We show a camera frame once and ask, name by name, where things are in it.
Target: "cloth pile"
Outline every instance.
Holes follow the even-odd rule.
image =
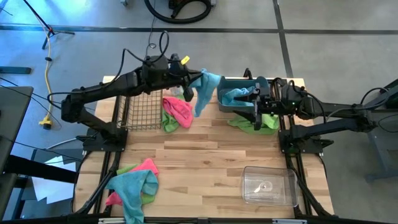
[[[207,72],[206,69],[202,69],[201,72],[203,75],[190,85],[198,93],[198,100],[194,109],[195,117],[199,117],[201,111],[210,102],[214,89],[221,79],[219,75]],[[185,102],[183,96],[178,96],[178,98],[163,97],[163,109],[162,126],[166,133],[175,131],[180,125],[183,128],[191,126],[193,121],[192,106]]]
[[[233,89],[223,95],[221,103],[226,106],[253,106],[253,103],[234,100],[234,97],[248,94],[253,91],[254,86],[242,89]],[[258,131],[254,130],[254,125],[250,123],[246,118],[236,115],[236,117],[228,124],[233,127],[238,127],[240,130],[248,134],[274,134],[279,128],[278,116],[271,116],[269,114],[263,114],[262,126]]]
[[[116,173],[106,185],[115,191],[106,199],[106,205],[122,205],[127,224],[144,223],[141,205],[155,200],[159,188],[158,169],[152,159],[146,159],[141,165],[119,169]]]

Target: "pink towel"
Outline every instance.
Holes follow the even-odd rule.
[[[152,159],[146,159],[141,165],[136,166],[135,168],[133,168],[132,170],[130,170],[129,172],[134,172],[137,170],[151,170],[155,176],[157,177],[157,175],[159,174],[159,170],[157,170],[154,161],[152,161]],[[123,205],[123,201],[120,198],[120,196],[116,193],[113,192],[111,193],[111,195],[106,199],[105,201],[105,205]]]
[[[184,128],[189,128],[193,121],[191,104],[175,97],[163,97],[163,108]]]

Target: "white paper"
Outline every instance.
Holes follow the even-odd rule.
[[[65,164],[65,165],[61,166],[60,168],[75,172],[76,171],[76,162]],[[56,181],[56,182],[57,182],[56,185],[54,185],[53,187],[55,187],[58,190],[56,192],[54,192],[53,194],[47,195],[47,204],[59,202],[59,201],[66,200],[66,199],[73,197],[74,184],[60,182],[60,181]]]
[[[45,163],[50,163],[50,166],[60,167],[63,166],[63,159],[62,156],[55,157]],[[56,189],[52,189],[51,181],[53,180],[46,180],[40,177],[32,177],[33,186],[35,189],[35,194],[37,200],[42,200],[43,198],[47,197],[48,194],[53,193]]]

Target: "green towel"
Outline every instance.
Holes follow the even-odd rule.
[[[132,166],[128,166],[128,167],[125,167],[125,168],[122,168],[122,169],[118,169],[118,170],[116,171],[116,173],[117,173],[117,175],[127,173],[127,172],[129,172],[130,170],[134,169],[136,166],[138,166],[138,165],[137,165],[137,164],[134,164],[134,165],[132,165]],[[153,202],[154,200],[155,200],[155,195],[147,195],[147,194],[142,194],[142,195],[141,195],[141,201],[142,201],[142,204],[143,204],[143,205],[148,204],[148,203],[151,203],[151,202]]]
[[[175,118],[172,115],[169,115],[163,109],[162,126],[165,132],[171,133],[175,131],[180,126],[180,124],[175,120]]]
[[[125,168],[122,168],[122,169],[118,169],[118,170],[116,171],[116,174],[117,174],[117,175],[124,174],[125,172],[128,172],[128,171],[130,171],[130,170],[136,168],[136,166],[138,166],[138,165],[137,165],[137,164],[134,164],[134,165],[132,165],[132,166],[128,166],[128,167],[125,167]]]
[[[278,116],[271,116],[269,114],[262,115],[262,126],[258,131],[254,130],[254,125],[251,124],[250,121],[239,115],[228,121],[228,124],[233,127],[238,127],[248,134],[274,134],[279,128]]]

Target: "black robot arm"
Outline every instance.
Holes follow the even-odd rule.
[[[301,119],[314,119],[324,117],[324,123],[313,126],[292,125],[289,130],[279,131],[281,150],[284,153],[305,152],[322,153],[323,148],[333,143],[330,140],[320,139],[320,135],[338,131],[368,132],[377,125],[372,120],[371,110],[382,105],[388,98],[380,96],[377,104],[364,106],[361,104],[345,105],[337,103],[324,103],[308,93],[304,87],[294,85],[294,82],[282,83],[282,79],[276,78],[271,84],[271,90],[267,86],[256,83],[255,89],[247,95],[235,97],[235,100],[247,101],[254,104],[252,111],[234,111],[254,123],[254,129],[261,128],[261,114],[275,114],[281,116],[296,115]],[[280,85],[277,98],[273,94]],[[326,122],[328,118],[342,118]]]
[[[124,130],[117,128],[115,122],[105,123],[86,111],[84,105],[113,96],[137,96],[141,93],[182,86],[185,100],[190,101],[193,92],[189,85],[201,77],[200,71],[190,70],[182,65],[177,54],[170,59],[166,56],[147,57],[141,67],[120,75],[110,83],[100,83],[91,87],[74,89],[62,101],[61,117],[70,123],[82,123],[101,134],[108,143],[115,143]]]

